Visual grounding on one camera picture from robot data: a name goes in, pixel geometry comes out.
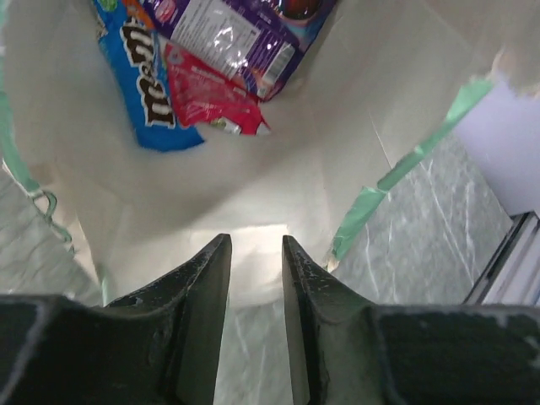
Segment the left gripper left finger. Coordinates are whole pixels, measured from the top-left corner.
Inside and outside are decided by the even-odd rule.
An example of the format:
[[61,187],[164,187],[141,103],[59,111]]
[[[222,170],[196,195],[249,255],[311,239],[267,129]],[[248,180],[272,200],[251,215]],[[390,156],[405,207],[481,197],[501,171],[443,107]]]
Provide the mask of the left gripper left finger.
[[1,298],[4,404],[210,404],[232,242],[104,307],[61,295]]

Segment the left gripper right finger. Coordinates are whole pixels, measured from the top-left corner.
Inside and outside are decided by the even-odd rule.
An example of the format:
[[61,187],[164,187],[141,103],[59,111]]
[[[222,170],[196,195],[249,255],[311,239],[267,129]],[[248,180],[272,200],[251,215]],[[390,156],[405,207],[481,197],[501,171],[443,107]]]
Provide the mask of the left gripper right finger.
[[536,404],[539,310],[377,305],[282,245],[296,404]]

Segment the red snack packet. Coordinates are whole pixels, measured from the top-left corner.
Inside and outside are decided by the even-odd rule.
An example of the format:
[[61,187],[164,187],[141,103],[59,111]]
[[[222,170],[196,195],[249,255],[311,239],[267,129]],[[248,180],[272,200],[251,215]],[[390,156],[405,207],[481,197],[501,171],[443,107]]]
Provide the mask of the red snack packet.
[[184,126],[208,124],[235,135],[270,133],[258,99],[184,48],[164,50],[173,110]]

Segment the decorated paper gift bag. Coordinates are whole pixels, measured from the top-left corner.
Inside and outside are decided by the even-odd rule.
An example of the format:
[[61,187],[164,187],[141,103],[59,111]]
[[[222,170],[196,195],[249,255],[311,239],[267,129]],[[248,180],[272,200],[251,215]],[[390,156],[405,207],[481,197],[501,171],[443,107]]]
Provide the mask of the decorated paper gift bag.
[[459,88],[497,75],[539,91],[536,1],[341,1],[250,138],[200,127],[202,145],[137,145],[89,1],[4,1],[8,140],[55,192],[105,300],[233,239],[230,295],[281,289],[281,240],[317,260],[365,186],[441,122]]

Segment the blue snack packet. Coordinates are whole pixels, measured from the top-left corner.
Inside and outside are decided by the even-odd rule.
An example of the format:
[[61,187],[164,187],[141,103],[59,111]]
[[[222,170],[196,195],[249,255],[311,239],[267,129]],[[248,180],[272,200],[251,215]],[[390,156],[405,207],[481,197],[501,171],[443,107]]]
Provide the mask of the blue snack packet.
[[94,1],[99,45],[121,91],[138,144],[160,152],[204,143],[176,118],[159,37],[139,1]]

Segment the large purple snack bag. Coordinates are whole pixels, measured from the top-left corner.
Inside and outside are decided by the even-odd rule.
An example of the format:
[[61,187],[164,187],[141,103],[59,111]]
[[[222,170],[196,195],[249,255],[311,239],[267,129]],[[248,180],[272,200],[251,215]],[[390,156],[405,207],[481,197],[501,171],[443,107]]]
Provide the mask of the large purple snack bag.
[[144,1],[154,27],[262,101],[278,94],[334,1]]

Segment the aluminium rail frame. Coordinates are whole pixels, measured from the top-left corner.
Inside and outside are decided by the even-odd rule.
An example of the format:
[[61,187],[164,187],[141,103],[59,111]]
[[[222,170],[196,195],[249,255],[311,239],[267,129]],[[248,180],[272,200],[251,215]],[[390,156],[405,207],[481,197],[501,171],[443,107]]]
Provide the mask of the aluminium rail frame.
[[464,302],[539,306],[539,217],[534,212],[514,217]]

